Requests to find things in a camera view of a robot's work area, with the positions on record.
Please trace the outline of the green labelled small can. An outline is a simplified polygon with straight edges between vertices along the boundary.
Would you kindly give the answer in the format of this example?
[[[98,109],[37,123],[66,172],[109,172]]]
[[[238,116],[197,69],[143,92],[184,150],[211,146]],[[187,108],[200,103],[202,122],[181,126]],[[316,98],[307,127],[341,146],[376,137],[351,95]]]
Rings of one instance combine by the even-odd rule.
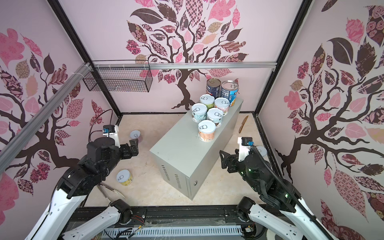
[[[215,98],[210,94],[205,94],[200,97],[200,103],[204,104],[207,109],[211,109],[214,107]]]

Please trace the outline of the yellow labelled can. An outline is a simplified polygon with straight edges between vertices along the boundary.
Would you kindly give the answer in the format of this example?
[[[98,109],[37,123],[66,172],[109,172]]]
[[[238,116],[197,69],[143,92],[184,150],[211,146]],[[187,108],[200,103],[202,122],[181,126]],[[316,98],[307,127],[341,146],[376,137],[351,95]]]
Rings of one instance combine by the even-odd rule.
[[[129,170],[121,170],[118,172],[116,180],[123,186],[129,186],[133,181],[133,175]]]

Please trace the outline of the pink small can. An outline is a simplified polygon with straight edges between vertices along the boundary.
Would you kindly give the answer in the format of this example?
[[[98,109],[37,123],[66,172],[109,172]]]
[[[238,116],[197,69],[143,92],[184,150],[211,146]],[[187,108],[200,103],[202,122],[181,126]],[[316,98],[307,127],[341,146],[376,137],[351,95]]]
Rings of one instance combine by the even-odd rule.
[[[132,132],[130,133],[130,138],[131,138],[132,140],[137,139],[139,143],[141,143],[142,140],[143,140],[143,136],[142,136],[142,134],[141,134],[141,132],[140,132],[139,130],[134,130],[134,131],[132,131]]]

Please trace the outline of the black base frame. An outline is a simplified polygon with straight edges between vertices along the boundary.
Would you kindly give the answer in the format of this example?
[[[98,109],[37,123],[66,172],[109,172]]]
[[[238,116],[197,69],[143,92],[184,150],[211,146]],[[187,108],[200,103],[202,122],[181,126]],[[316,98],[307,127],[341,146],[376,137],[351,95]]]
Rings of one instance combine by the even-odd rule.
[[[266,205],[263,206],[276,217],[289,222],[283,214]],[[136,206],[132,207],[131,221],[115,224],[106,229],[146,228],[146,227],[192,227],[192,226],[240,226],[243,236],[218,237],[172,237],[160,240],[283,240],[266,227],[252,221],[244,222],[238,216],[235,205],[216,206]],[[123,239],[112,240],[154,240],[149,238],[131,239],[133,234]]]

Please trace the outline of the metal tongs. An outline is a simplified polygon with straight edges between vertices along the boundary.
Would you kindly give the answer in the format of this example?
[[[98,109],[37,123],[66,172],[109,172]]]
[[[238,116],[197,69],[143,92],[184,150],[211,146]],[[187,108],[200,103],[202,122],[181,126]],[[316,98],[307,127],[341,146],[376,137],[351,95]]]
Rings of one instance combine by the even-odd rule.
[[[122,197],[123,199],[125,199],[126,197],[118,190],[116,189],[113,189],[112,187],[106,185],[106,184],[103,184],[103,183],[100,183],[98,184],[98,189],[100,190],[100,192],[105,196],[106,199],[108,199],[110,202],[112,200],[110,200],[110,198],[108,197],[108,195],[106,194],[105,190],[109,190],[117,195],[119,195],[120,197]]]

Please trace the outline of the orange labelled can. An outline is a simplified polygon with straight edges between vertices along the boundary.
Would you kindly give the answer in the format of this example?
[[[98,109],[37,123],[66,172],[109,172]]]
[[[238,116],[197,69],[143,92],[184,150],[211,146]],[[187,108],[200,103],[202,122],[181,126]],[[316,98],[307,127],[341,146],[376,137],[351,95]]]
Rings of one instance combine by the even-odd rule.
[[[199,138],[203,142],[211,142],[215,138],[216,125],[210,120],[203,120],[198,124]]]

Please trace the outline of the grey metal cabinet box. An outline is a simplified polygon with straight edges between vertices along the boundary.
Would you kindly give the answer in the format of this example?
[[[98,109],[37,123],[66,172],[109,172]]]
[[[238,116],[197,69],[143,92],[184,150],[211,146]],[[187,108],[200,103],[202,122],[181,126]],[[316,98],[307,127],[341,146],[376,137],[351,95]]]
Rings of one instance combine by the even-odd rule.
[[[243,104],[236,99],[210,142],[199,138],[191,113],[184,116],[150,149],[164,181],[193,199],[231,139]]]

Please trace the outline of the pink labelled can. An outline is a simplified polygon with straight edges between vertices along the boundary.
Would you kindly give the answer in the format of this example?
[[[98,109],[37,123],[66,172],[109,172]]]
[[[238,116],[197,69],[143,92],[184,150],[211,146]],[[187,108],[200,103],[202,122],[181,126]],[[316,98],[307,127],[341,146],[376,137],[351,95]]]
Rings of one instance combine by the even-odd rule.
[[[230,102],[226,98],[216,98],[214,101],[214,107],[220,109],[225,116],[229,112]]]

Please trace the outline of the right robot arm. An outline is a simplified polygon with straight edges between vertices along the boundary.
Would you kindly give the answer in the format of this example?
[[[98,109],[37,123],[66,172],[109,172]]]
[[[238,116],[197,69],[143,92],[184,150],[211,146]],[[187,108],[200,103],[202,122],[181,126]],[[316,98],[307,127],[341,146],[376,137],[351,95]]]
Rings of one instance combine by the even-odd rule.
[[[243,197],[237,206],[244,222],[252,221],[266,227],[284,240],[335,240],[336,237],[310,211],[295,187],[278,177],[258,149],[251,146],[244,160],[240,152],[234,155],[220,151],[222,169],[239,173],[268,206],[278,210],[290,221],[271,214],[255,201]]]

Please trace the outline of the large blue labelled can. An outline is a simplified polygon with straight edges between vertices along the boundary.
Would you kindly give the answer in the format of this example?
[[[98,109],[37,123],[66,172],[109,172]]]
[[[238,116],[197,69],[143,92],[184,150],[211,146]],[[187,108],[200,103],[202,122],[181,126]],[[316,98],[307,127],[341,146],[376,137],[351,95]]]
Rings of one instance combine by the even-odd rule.
[[[235,81],[224,81],[221,85],[221,97],[227,99],[232,107],[235,104],[239,85]]]

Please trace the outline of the aluminium rail back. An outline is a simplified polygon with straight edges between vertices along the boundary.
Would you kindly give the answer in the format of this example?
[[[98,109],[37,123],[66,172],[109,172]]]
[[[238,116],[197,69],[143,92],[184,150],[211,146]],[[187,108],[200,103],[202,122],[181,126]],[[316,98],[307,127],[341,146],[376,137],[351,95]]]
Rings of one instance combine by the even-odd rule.
[[[237,63],[145,63],[145,64],[96,64],[96,68],[148,68],[151,70],[172,70],[172,69],[275,69],[276,62],[237,62]]]

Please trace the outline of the aluminium rail left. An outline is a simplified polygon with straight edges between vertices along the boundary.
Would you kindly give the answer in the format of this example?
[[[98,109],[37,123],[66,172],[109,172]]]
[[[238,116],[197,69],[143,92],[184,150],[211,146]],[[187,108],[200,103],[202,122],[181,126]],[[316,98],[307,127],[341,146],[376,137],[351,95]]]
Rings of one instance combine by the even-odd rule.
[[[48,102],[32,117],[32,119],[21,129],[1,152],[1,173],[11,164],[18,153],[31,138],[37,133],[40,127],[51,116],[54,110],[62,103],[71,90],[92,70],[90,63],[83,63],[54,94]]]

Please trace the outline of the white small can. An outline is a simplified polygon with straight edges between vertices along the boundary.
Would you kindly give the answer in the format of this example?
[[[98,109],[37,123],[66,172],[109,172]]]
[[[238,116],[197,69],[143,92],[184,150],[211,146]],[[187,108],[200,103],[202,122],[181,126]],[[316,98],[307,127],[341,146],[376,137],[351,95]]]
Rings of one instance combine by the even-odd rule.
[[[218,108],[211,108],[207,112],[207,120],[212,121],[217,128],[222,125],[223,116],[224,112]]]

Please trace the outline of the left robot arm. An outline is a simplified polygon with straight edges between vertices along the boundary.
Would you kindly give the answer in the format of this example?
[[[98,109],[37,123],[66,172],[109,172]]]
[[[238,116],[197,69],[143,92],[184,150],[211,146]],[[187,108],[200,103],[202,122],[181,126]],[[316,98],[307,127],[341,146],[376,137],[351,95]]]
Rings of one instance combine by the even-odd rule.
[[[139,142],[130,140],[118,145],[113,138],[102,137],[87,144],[87,154],[70,167],[59,179],[45,212],[26,237],[28,240],[90,240],[106,228],[126,225],[131,221],[131,207],[119,199],[104,211],[74,230],[63,232],[73,213],[93,188],[106,177],[121,160],[139,154]]]

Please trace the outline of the dark tomato can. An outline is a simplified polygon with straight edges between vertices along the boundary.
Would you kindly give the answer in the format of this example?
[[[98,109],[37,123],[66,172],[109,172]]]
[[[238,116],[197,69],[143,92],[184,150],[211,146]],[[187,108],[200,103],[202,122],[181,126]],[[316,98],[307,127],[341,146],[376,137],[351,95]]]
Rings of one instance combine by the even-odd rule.
[[[206,85],[206,93],[213,96],[215,99],[219,98],[221,94],[221,84],[222,83],[219,79],[208,79]]]

